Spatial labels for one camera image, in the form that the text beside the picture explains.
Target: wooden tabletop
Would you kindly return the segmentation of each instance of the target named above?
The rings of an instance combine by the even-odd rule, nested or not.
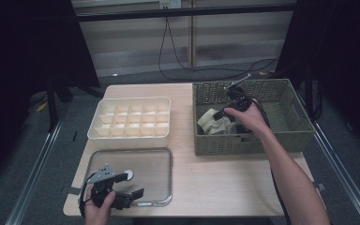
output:
[[[265,154],[202,156],[194,154],[192,83],[112,85],[104,98],[168,97],[171,127],[168,148],[172,151],[172,200],[163,207],[135,206],[120,217],[273,217],[283,212],[274,189]],[[89,140],[72,186],[83,184],[91,155],[98,149]],[[292,154],[312,180],[302,153]],[[68,194],[63,209],[79,216],[78,196]]]

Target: forearm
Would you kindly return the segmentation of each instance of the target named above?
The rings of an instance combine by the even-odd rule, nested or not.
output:
[[[292,224],[329,224],[323,202],[308,176],[281,146],[269,128],[264,128],[260,132],[262,145]]]

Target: wicker basket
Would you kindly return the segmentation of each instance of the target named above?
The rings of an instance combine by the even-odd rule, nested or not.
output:
[[[224,87],[230,82],[198,82],[193,88],[195,155],[262,153],[253,133],[204,135],[197,121],[209,109],[220,110],[230,101]],[[301,152],[314,137],[315,129],[289,80],[244,81],[238,86],[258,99],[267,113],[271,129],[288,152]]]

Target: white tray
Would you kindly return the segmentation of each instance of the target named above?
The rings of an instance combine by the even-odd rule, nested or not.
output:
[[[87,137],[101,150],[166,147],[170,109],[168,97],[102,99]]]

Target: rectangular metal tray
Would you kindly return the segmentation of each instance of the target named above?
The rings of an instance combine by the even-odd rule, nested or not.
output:
[[[115,174],[132,170],[129,181],[113,185],[113,190],[131,193],[144,188],[144,196],[133,205],[164,206],[172,197],[172,152],[168,148],[96,151],[89,160],[85,179],[108,164]]]

